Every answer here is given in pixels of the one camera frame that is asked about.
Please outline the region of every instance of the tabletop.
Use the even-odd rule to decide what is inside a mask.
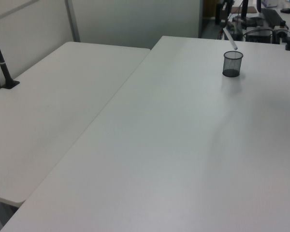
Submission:
[[[20,206],[149,53],[69,42],[0,90],[0,201]]]
[[[290,232],[290,52],[162,37],[2,232]]]

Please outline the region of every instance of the white table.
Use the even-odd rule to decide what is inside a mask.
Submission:
[[[290,52],[237,45],[163,37],[2,232],[290,232]]]
[[[0,90],[0,201],[20,206],[149,53],[66,43]]]

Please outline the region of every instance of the computer mouse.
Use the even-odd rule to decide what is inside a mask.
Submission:
[[[281,13],[290,14],[290,8],[284,8],[280,10]]]

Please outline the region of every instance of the black mesh cup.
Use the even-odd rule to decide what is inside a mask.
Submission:
[[[223,54],[223,72],[222,74],[227,77],[236,77],[240,74],[241,63],[243,54],[236,51],[230,51]]]

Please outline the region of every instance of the white wall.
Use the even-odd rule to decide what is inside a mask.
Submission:
[[[0,48],[12,78],[68,41],[73,37],[64,0],[39,0],[0,19]]]
[[[152,48],[162,35],[198,37],[201,0],[70,0],[81,42]]]

